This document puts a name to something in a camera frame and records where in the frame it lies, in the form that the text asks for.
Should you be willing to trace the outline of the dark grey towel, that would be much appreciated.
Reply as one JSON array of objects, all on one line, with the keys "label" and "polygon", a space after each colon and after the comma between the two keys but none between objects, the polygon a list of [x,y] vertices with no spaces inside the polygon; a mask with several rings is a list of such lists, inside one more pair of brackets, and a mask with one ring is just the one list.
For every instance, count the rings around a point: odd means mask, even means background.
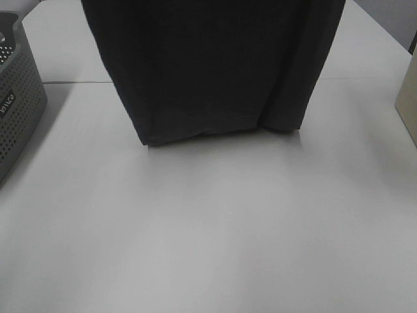
[{"label": "dark grey towel", "polygon": [[344,1],[84,1],[143,145],[298,130]]}]

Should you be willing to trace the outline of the grey perforated laundry basket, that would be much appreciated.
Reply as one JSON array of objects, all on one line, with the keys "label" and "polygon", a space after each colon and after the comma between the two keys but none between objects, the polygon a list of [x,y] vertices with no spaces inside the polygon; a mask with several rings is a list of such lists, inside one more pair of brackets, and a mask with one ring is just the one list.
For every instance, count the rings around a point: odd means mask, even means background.
[{"label": "grey perforated laundry basket", "polygon": [[12,171],[48,98],[16,11],[1,12],[1,181]]}]

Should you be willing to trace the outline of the beige box at right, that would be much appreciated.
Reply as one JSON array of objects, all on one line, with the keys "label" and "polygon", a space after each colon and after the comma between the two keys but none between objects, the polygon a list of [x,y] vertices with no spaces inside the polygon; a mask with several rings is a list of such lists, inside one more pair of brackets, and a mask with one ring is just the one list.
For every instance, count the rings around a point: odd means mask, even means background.
[{"label": "beige box at right", "polygon": [[416,49],[414,49],[395,102],[395,108],[415,145],[416,105]]}]

